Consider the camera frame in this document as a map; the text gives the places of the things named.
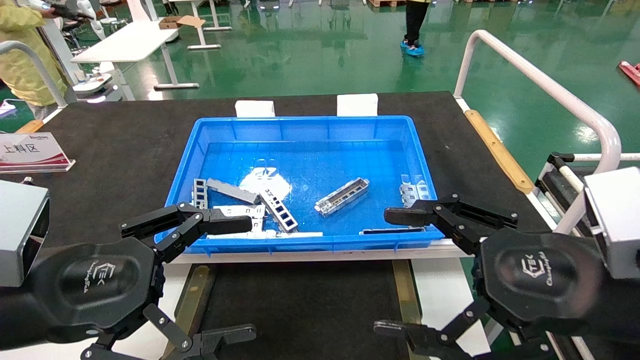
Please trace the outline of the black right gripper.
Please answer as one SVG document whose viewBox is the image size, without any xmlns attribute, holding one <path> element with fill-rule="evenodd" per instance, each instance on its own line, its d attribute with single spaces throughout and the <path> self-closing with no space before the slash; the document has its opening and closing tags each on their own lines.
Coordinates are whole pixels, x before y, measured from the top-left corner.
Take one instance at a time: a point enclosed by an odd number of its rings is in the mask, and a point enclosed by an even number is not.
<svg viewBox="0 0 640 360">
<path fill-rule="evenodd" d="M 377 320 L 377 335 L 402 338 L 413 354 L 439 360 L 550 360 L 552 347 L 540 340 L 478 355 L 466 353 L 457 340 L 486 314 L 512 330 L 563 335 L 590 330 L 606 267 L 585 237 L 519 232 L 514 230 L 517 212 L 473 204 L 457 193 L 418 199 L 409 207 L 387 207 L 384 219 L 409 227 L 434 226 L 466 255 L 477 256 L 478 294 L 484 299 L 474 300 L 442 330 Z M 499 231 L 482 241 L 463 220 Z"/>
</svg>

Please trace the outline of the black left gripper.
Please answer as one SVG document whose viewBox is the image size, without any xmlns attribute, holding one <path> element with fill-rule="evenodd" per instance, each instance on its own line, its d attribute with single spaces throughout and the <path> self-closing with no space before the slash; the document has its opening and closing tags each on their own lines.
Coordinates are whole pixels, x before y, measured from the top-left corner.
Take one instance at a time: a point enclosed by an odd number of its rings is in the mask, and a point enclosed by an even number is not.
<svg viewBox="0 0 640 360">
<path fill-rule="evenodd" d="M 181 202 L 124 221 L 122 239 L 115 243 L 46 249 L 29 272 L 35 341 L 68 344 L 100 335 L 82 352 L 82 360 L 136 360 L 112 347 L 148 321 L 173 346 L 167 360 L 203 360 L 222 346 L 256 339 L 253 324 L 189 336 L 157 306 L 165 282 L 162 263 L 173 262 L 205 235 L 252 228 L 248 215 L 227 216 Z M 152 247 L 140 241 L 165 231 L 169 234 Z"/>
</svg>

